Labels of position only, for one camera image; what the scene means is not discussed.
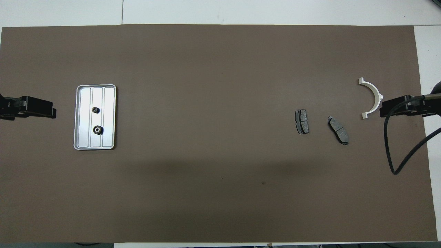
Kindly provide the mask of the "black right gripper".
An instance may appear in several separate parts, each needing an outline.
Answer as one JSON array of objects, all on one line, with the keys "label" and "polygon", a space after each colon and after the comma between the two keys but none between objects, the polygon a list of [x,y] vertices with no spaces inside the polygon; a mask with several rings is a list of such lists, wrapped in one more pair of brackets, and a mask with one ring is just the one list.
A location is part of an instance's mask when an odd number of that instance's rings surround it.
[{"label": "black right gripper", "polygon": [[417,97],[405,95],[384,101],[384,108],[380,108],[380,117],[385,118],[388,115],[429,117],[440,115],[440,112],[440,95],[422,95]]}]

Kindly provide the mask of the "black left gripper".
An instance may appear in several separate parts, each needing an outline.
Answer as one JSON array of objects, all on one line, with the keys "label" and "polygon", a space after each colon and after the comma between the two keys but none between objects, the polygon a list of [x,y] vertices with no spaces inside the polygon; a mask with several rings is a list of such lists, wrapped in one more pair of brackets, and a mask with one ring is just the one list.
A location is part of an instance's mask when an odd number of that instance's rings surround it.
[{"label": "black left gripper", "polygon": [[30,96],[19,98],[0,96],[0,119],[14,121],[16,118],[45,117],[55,119],[57,109],[51,101]]}]

